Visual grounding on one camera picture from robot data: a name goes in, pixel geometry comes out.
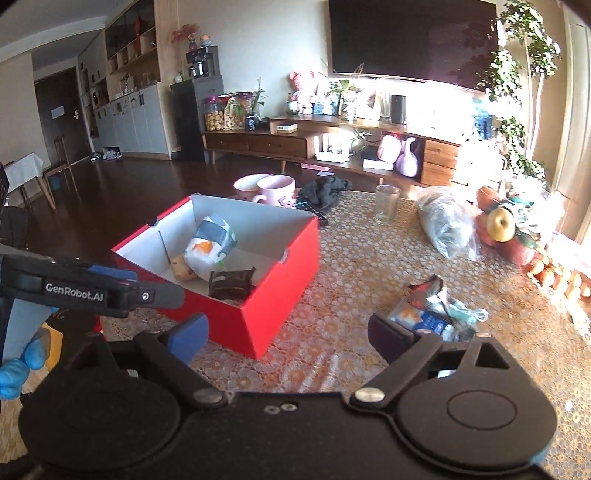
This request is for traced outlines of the blue gloved left hand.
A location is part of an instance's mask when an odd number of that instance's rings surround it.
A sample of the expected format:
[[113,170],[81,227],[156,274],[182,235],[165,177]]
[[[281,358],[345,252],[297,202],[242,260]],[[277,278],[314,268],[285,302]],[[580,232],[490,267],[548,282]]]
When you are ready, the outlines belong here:
[[20,396],[22,387],[31,370],[40,370],[47,360],[47,348],[41,338],[33,339],[18,359],[9,360],[1,366],[0,395],[2,400]]

